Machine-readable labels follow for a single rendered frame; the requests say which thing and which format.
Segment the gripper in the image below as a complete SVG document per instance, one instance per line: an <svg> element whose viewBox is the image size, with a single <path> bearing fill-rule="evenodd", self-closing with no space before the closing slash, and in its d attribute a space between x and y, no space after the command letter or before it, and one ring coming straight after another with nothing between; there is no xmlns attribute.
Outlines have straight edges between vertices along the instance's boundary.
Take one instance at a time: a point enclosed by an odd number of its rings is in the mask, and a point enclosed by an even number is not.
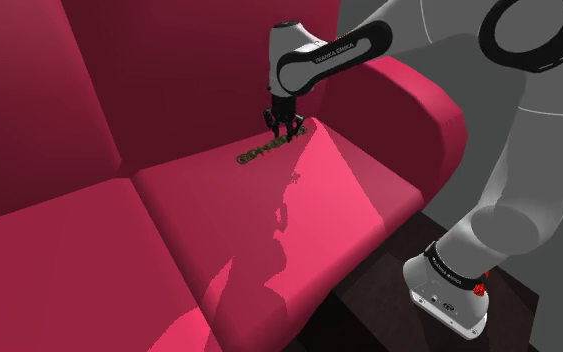
<svg viewBox="0 0 563 352"><path fill-rule="evenodd" d="M280 97L272 94L271 110L265 109L263 117L266 125L274 133L274 138L279 137L279 122L285 122L287 142L290 142L300 132L304 122L302 116L295 114L294 96Z"/></svg>

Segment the red sofa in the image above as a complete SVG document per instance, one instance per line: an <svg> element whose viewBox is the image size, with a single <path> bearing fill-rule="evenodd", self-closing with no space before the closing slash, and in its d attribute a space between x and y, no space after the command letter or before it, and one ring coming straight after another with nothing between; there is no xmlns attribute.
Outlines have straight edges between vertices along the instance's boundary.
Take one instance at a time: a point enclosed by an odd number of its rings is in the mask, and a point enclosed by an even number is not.
<svg viewBox="0 0 563 352"><path fill-rule="evenodd" d="M382 57L273 139L269 34L340 0L0 0L0 352L281 352L458 166L458 106Z"/></svg>

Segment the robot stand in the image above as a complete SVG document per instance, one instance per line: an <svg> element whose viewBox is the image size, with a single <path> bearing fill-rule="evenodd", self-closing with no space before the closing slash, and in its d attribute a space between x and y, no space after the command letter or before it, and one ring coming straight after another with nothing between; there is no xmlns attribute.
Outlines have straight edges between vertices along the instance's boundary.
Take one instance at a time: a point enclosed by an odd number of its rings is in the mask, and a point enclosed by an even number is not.
<svg viewBox="0 0 563 352"><path fill-rule="evenodd" d="M416 306L403 263L445 229L416 212L340 282L281 352L540 352L530 343L539 296L490 271L488 322L466 340Z"/></svg>

